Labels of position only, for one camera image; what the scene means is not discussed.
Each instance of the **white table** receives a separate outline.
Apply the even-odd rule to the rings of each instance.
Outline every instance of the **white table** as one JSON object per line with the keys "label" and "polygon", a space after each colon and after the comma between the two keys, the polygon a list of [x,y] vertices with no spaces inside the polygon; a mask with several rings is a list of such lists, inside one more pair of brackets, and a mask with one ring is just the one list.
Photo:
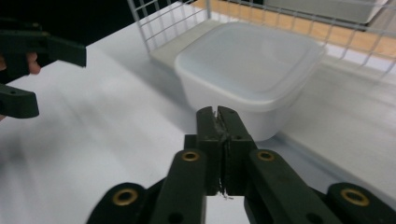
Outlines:
{"label": "white table", "polygon": [[[111,187],[164,178],[195,133],[195,111],[135,24],[89,46],[84,69],[57,62],[9,85],[34,91],[40,116],[0,123],[0,223],[84,223]],[[259,146],[318,190],[342,180],[277,137]],[[209,198],[206,223],[247,223],[242,201]]]}

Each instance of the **metal wire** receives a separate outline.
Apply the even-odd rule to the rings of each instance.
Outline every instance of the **metal wire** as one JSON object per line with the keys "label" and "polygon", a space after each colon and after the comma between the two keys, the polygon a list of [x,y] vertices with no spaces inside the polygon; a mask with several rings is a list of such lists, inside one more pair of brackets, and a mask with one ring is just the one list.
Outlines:
{"label": "metal wire", "polygon": [[[160,0],[139,0],[140,5],[135,6],[133,0],[128,0],[148,51],[156,49],[161,45],[161,43],[156,40],[157,36],[162,35],[165,42],[168,42],[171,39],[166,33],[169,29],[172,28],[174,30],[174,36],[179,36],[192,28],[192,24],[197,25],[199,23],[198,14],[204,12],[207,20],[213,20],[212,11],[215,11],[218,13],[218,16],[215,18],[217,21],[247,21],[260,25],[271,25],[275,28],[287,29],[299,34],[313,36],[319,41],[322,41],[324,45],[332,44],[340,46],[344,48],[339,56],[342,60],[345,59],[349,50],[357,50],[365,54],[361,66],[366,65],[372,57],[380,56],[390,61],[388,71],[395,67],[396,52],[391,52],[389,54],[388,52],[378,50],[384,48],[381,47],[381,44],[383,44],[385,38],[396,39],[396,31],[389,30],[392,22],[396,21],[394,18],[396,15],[396,6],[389,3],[380,3],[375,0],[326,0],[317,2],[314,2],[315,0],[305,0],[307,4],[309,2],[325,3],[323,6],[317,5],[317,11],[309,11],[310,7],[307,6],[293,8],[292,6],[296,5],[296,0],[266,0],[263,1],[264,4],[258,4],[253,0],[198,0],[198,2],[205,1],[204,8],[202,9],[191,7],[191,5],[195,4],[194,0],[189,0],[184,3],[172,3],[172,0],[165,0],[167,6],[160,10],[159,1]],[[333,17],[329,17],[328,12],[323,11],[327,9],[328,4],[331,4],[335,8]],[[150,6],[154,6],[156,9],[154,15],[149,15],[148,13],[147,8]],[[384,27],[372,28],[364,21],[354,21],[355,19],[351,21],[346,20],[346,15],[342,13],[344,7],[355,7],[356,10],[360,10],[360,13],[370,13],[370,10],[373,12],[379,11],[380,13],[386,11],[391,16],[389,16],[389,20],[386,21]],[[139,12],[143,14],[143,18],[139,17]],[[181,20],[177,19],[175,16],[176,14],[181,15]],[[171,25],[164,24],[163,17],[165,16],[171,18]],[[159,26],[159,31],[154,31],[153,25],[151,25],[154,22]],[[181,23],[183,23],[182,26],[184,26],[184,29],[180,30],[181,27],[179,25]],[[304,27],[306,27],[304,31],[299,30],[302,23]],[[324,27],[327,29],[327,32],[324,34],[318,33],[318,27]],[[343,38],[337,40],[336,32],[340,28],[347,29],[347,32]],[[370,37],[373,39],[370,42],[370,46],[355,44],[355,40],[359,40],[363,35],[368,34],[374,34],[373,36],[375,36]],[[149,47],[149,42],[152,42],[152,49]]]}

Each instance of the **screw hole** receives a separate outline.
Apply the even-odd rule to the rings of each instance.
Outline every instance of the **screw hole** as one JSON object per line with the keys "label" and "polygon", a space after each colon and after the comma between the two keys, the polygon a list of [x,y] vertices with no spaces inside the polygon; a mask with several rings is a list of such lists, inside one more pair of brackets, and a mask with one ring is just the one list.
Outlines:
{"label": "screw hole", "polygon": [[184,161],[197,161],[199,159],[199,154],[196,152],[185,152],[182,156]]}
{"label": "screw hole", "polygon": [[345,200],[357,206],[367,206],[370,203],[369,199],[356,189],[343,189],[341,195]]}
{"label": "screw hole", "polygon": [[119,206],[128,205],[137,199],[137,191],[134,189],[121,189],[113,196],[113,203]]}
{"label": "screw hole", "polygon": [[183,221],[183,216],[180,213],[172,213],[168,217],[168,222],[172,224],[178,224]]}
{"label": "screw hole", "polygon": [[262,161],[273,161],[275,159],[274,154],[267,151],[260,151],[258,157]]}
{"label": "screw hole", "polygon": [[306,219],[308,219],[308,221],[310,221],[311,223],[314,223],[314,224],[322,224],[323,223],[323,219],[314,213],[306,214]]}

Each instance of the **wire rack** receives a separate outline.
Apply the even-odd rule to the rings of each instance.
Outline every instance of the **wire rack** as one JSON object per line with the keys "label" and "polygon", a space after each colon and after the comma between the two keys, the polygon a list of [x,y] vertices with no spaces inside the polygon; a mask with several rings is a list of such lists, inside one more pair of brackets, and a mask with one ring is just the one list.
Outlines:
{"label": "wire rack", "polygon": [[148,52],[202,21],[245,21],[314,37],[348,53],[360,66],[381,59],[389,73],[396,64],[394,0],[128,0]]}

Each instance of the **container lid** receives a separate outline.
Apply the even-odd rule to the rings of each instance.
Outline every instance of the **container lid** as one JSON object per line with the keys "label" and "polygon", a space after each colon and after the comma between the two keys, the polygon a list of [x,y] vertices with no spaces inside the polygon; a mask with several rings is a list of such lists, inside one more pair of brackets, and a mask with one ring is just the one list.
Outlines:
{"label": "container lid", "polygon": [[323,47],[307,36],[229,22],[183,49],[175,68],[180,76],[214,91],[218,99],[265,111],[290,101],[323,53]]}

